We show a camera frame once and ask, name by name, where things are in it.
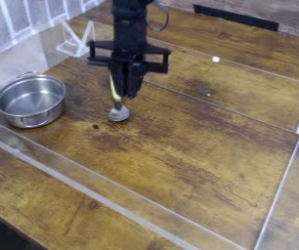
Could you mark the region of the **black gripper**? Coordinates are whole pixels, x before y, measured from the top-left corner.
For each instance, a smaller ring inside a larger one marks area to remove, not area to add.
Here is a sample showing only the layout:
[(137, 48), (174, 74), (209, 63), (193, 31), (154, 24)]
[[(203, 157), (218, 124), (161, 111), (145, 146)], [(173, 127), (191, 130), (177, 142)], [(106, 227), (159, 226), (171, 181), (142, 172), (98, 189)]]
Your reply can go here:
[[(108, 66), (111, 86), (114, 93), (119, 98), (123, 98), (126, 96), (129, 99), (131, 99), (137, 95), (142, 86), (143, 76), (146, 72), (167, 72), (167, 57), (170, 55), (170, 50), (166, 48), (146, 44), (139, 50), (117, 51), (114, 49), (114, 42), (110, 40), (90, 40), (86, 43), (86, 46), (88, 47), (88, 64), (96, 66)], [(95, 48), (110, 51), (110, 57), (98, 56), (94, 52)], [(162, 62), (147, 62), (145, 60), (145, 55), (162, 55)], [(139, 59), (143, 64), (131, 63), (134, 59)], [(127, 67), (127, 77), (125, 75), (125, 65), (121, 63), (131, 63)]]

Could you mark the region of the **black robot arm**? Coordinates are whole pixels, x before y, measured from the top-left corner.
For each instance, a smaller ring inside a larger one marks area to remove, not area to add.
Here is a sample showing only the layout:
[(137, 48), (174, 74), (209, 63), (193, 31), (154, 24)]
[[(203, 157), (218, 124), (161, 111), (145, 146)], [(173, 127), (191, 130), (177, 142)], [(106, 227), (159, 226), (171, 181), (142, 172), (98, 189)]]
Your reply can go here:
[(88, 64), (106, 66), (110, 73), (110, 89), (115, 102), (131, 99), (142, 85), (147, 72), (167, 72), (170, 50), (147, 42), (147, 28), (159, 32), (147, 21), (147, 5), (153, 4), (163, 13), (157, 0), (111, 0), (113, 39), (90, 40)]

